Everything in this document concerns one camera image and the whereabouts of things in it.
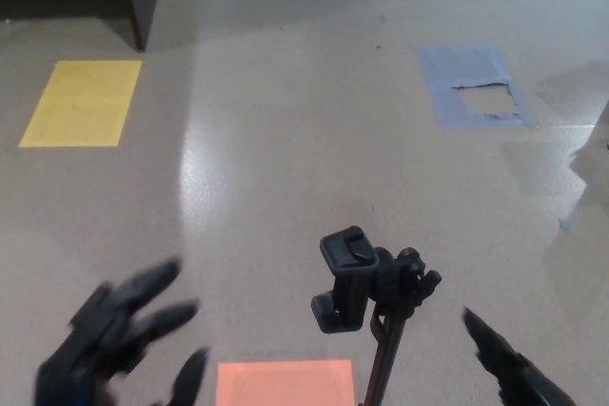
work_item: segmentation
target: gloved hand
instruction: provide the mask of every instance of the gloved hand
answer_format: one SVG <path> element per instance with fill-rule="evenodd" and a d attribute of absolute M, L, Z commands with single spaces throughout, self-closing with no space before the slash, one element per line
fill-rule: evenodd
<path fill-rule="evenodd" d="M 573 399 L 495 330 L 465 308 L 463 321 L 478 345 L 478 359 L 500 385 L 506 406 L 576 406 Z"/>
<path fill-rule="evenodd" d="M 191 300 L 134 318 L 179 273 L 180 262 L 171 260 L 117 287 L 100 285 L 71 320 L 72 332 L 66 341 L 40 366 L 35 406 L 113 406 L 109 380 L 118 373 L 130 373 L 151 342 L 182 327 L 197 313 L 198 303 Z M 200 349 L 177 376 L 167 406 L 194 405 L 205 365 L 206 350 Z"/>

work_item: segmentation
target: metal stand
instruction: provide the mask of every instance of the metal stand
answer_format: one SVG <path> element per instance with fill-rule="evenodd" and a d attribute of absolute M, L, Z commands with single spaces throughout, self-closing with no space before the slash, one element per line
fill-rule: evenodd
<path fill-rule="evenodd" d="M 380 406 L 406 321 L 433 294 L 442 277 L 437 271 L 424 272 L 425 264 L 415 249 L 404 249 L 394 259 L 386 249 L 372 248 L 359 227 L 325 237 L 321 248 L 336 278 L 332 291 L 311 302 L 322 331 L 359 330 L 367 300 L 376 302 L 370 329 L 379 345 L 360 406 Z"/>

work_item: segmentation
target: yellow paper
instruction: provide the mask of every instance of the yellow paper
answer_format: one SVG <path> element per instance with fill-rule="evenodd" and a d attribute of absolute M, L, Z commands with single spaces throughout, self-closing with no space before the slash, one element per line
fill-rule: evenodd
<path fill-rule="evenodd" d="M 19 147 L 117 146 L 142 61 L 60 61 Z"/>

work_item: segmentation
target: black clamp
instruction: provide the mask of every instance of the black clamp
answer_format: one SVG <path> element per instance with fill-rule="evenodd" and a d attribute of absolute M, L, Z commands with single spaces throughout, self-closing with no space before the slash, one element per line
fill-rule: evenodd
<path fill-rule="evenodd" d="M 433 270 L 425 273 L 425 264 L 413 248 L 394 259 L 386 249 L 372 247 L 357 226 L 322 238 L 320 248 L 335 278 L 334 288 L 311 302 L 324 333 L 360 330 L 368 299 L 376 302 L 370 328 L 379 345 L 363 405 L 379 406 L 405 323 L 442 277 Z"/>

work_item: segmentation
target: blue tape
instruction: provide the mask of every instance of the blue tape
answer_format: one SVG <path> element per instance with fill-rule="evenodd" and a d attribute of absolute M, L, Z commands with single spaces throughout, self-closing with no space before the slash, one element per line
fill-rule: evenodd
<path fill-rule="evenodd" d="M 419 61 L 438 124 L 443 128 L 532 126 L 522 94 L 514 86 L 501 51 L 493 46 L 421 48 Z M 458 89 L 505 86 L 514 112 L 470 113 Z"/>

